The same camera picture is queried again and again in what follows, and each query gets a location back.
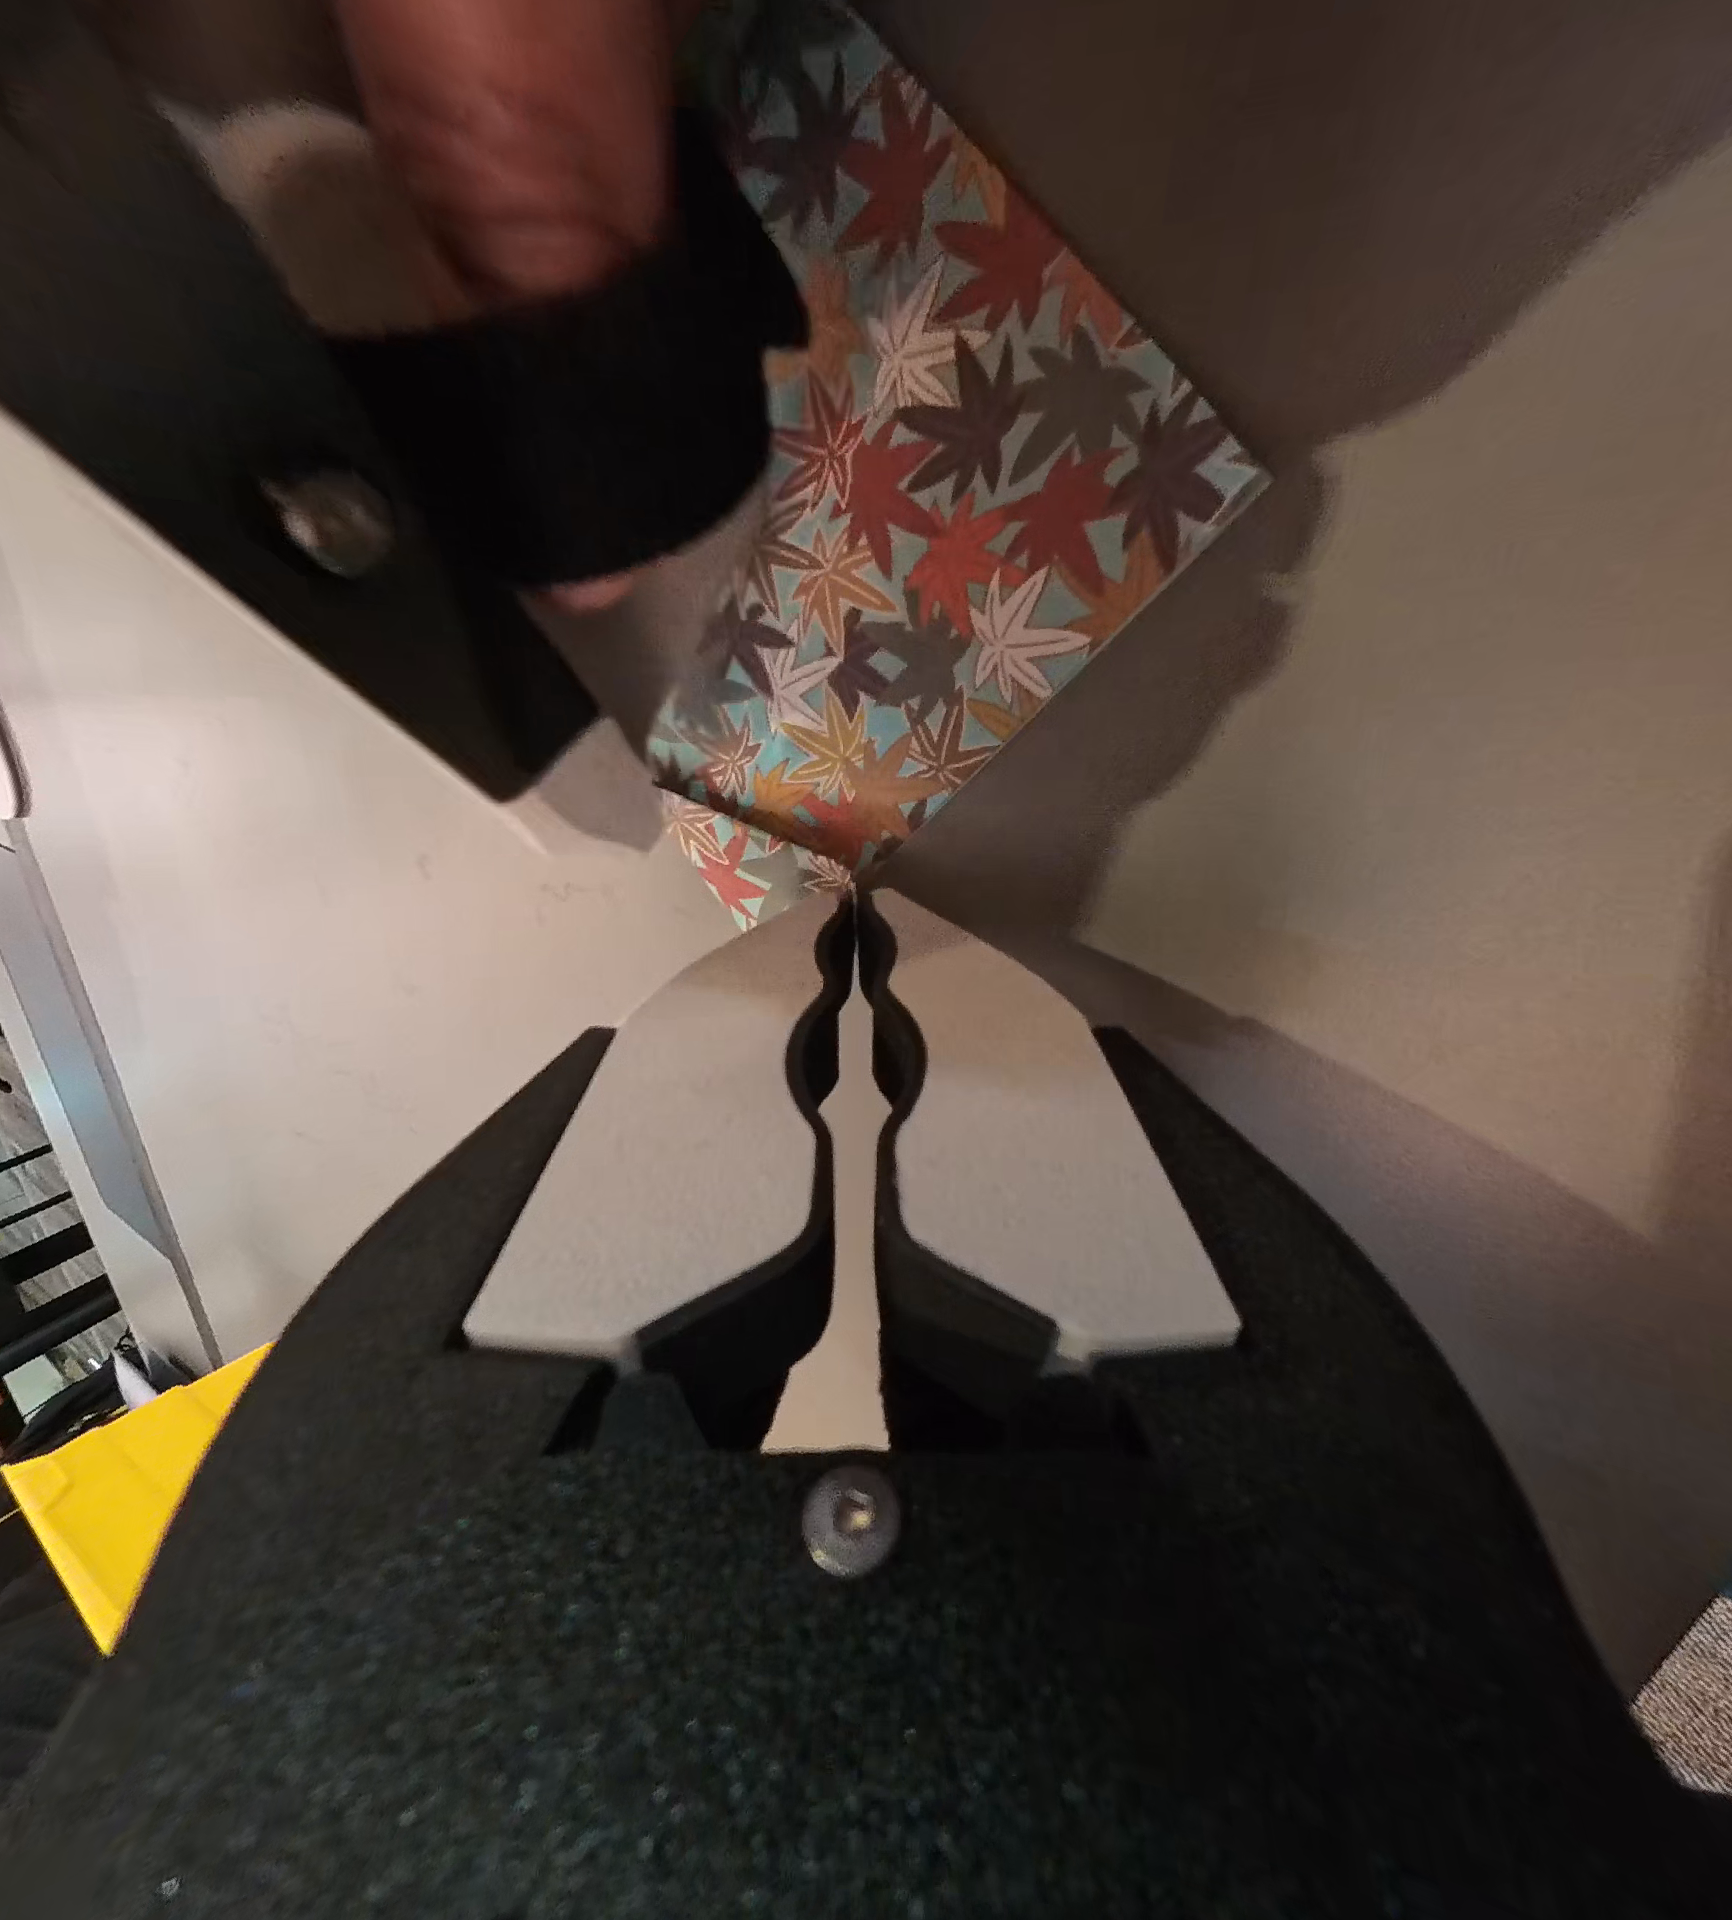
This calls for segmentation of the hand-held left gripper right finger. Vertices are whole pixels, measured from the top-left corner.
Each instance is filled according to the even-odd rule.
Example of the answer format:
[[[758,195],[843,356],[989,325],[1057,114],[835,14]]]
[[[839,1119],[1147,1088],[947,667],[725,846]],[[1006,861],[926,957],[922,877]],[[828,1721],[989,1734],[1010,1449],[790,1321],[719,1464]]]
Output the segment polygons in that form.
[[[879,888],[872,1278],[900,1453],[1140,1442],[1111,1360],[1221,1353],[1241,1313],[1086,1016],[1019,960]]]

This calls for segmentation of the person's right hand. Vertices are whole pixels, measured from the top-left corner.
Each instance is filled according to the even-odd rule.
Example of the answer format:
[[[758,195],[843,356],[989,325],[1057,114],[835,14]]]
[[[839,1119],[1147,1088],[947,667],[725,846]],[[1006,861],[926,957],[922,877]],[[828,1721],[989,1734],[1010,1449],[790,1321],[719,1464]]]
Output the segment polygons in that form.
[[[331,11],[447,322],[604,289],[655,249],[701,2]]]

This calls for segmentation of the leaf-patterned teal origami paper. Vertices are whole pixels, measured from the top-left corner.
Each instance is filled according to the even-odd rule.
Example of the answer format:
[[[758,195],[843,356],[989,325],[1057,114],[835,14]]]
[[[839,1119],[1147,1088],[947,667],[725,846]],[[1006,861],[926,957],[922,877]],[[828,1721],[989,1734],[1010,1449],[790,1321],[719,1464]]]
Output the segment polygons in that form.
[[[697,81],[807,303],[735,577],[648,730],[751,930],[965,792],[1267,468],[846,2],[722,2]]]

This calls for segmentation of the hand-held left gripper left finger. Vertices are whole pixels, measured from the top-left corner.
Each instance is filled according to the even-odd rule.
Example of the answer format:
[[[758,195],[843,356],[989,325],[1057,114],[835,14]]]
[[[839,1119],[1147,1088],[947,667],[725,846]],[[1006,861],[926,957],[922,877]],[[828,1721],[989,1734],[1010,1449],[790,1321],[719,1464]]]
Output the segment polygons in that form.
[[[669,975],[605,1037],[463,1313],[480,1353],[589,1373],[548,1449],[637,1419],[753,1453],[835,1305],[839,1010],[855,905],[815,893]]]

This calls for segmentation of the yellow plastic bin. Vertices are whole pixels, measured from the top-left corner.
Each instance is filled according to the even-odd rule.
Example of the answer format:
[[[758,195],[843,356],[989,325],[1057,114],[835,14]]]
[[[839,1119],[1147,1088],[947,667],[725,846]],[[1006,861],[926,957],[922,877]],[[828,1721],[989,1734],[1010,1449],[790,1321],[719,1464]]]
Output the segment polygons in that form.
[[[116,1410],[0,1467],[96,1653],[120,1641],[190,1483],[270,1351],[163,1389],[115,1351]]]

